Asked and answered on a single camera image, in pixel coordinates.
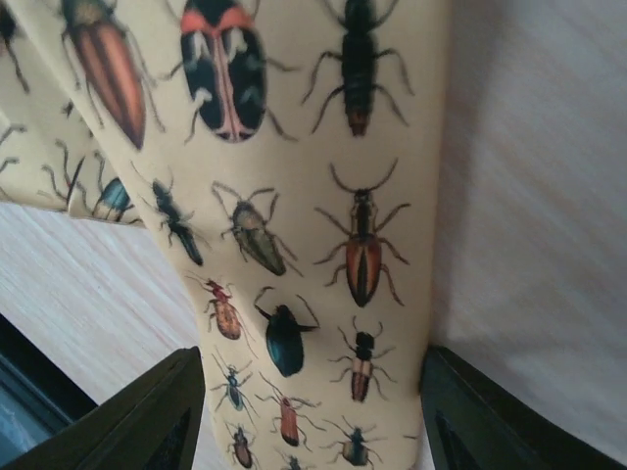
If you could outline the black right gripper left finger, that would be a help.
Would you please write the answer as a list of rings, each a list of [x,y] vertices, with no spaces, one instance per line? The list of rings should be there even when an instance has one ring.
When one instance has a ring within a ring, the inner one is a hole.
[[[179,349],[6,469],[190,469],[205,400],[200,349]]]

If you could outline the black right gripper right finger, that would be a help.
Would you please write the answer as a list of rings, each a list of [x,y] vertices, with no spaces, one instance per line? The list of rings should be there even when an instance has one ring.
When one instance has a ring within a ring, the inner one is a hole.
[[[420,394],[437,469],[623,469],[534,411],[459,355],[428,348]]]

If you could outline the yellow beetle print tie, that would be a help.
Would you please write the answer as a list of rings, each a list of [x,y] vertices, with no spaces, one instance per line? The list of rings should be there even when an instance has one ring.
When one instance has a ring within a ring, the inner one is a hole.
[[[11,1],[92,133],[44,202],[145,226],[237,469],[411,469],[448,1]]]

